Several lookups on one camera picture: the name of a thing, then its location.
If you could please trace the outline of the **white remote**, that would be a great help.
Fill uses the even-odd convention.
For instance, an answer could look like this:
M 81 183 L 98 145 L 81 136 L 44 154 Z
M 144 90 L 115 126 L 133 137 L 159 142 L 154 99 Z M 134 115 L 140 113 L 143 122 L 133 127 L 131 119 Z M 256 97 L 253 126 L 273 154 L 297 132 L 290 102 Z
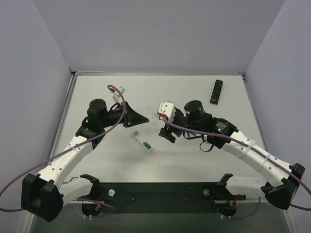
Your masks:
M 149 141 L 147 140 L 147 138 L 143 135 L 143 134 L 141 134 L 139 131 L 134 131 L 134 132 L 132 132 L 132 135 L 133 135 L 133 137 L 139 142 L 139 144 L 148 152 L 148 153 L 150 153 L 150 152 L 152 152 L 153 150 L 154 150 L 154 148 L 152 147 L 152 145 L 149 143 Z M 145 147 L 144 147 L 144 145 L 143 145 L 143 142 L 148 142 L 149 144 L 150 144 L 150 146 L 152 147 L 152 149 L 151 150 L 147 150 Z

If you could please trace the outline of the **white battery cover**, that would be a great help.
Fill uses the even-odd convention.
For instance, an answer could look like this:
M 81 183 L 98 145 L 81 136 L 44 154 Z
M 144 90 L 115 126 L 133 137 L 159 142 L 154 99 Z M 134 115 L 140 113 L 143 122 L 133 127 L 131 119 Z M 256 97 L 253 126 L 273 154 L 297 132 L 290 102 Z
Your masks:
M 158 118 L 149 118 L 149 123 L 156 126 L 157 123 L 159 122 Z

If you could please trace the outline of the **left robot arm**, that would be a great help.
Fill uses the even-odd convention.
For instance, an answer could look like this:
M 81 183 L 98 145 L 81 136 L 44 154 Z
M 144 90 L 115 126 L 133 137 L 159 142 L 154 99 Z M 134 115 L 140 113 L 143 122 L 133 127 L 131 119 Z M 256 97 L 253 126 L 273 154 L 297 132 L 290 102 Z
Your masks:
M 147 123 L 148 118 L 134 111 L 128 103 L 107 108 L 102 99 L 92 100 L 87 116 L 60 157 L 37 174 L 27 174 L 22 181 L 21 208 L 48 222 L 53 221 L 63 206 L 81 197 L 95 200 L 103 193 L 99 180 L 83 174 L 65 183 L 65 178 L 104 138 L 105 129 L 122 124 L 125 128 Z

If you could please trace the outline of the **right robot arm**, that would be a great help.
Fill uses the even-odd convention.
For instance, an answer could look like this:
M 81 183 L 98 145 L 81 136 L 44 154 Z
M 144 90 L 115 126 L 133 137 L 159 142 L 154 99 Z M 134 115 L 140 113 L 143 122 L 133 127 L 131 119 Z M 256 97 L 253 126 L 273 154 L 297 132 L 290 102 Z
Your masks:
M 199 100 L 184 106 L 182 113 L 171 102 L 162 102 L 157 114 L 165 122 L 159 135 L 174 143 L 184 133 L 193 133 L 213 148 L 228 152 L 242 160 L 259 178 L 225 174 L 218 185 L 232 196 L 265 198 L 273 206 L 287 210 L 300 185 L 305 168 L 284 162 L 247 138 L 235 125 L 204 111 Z

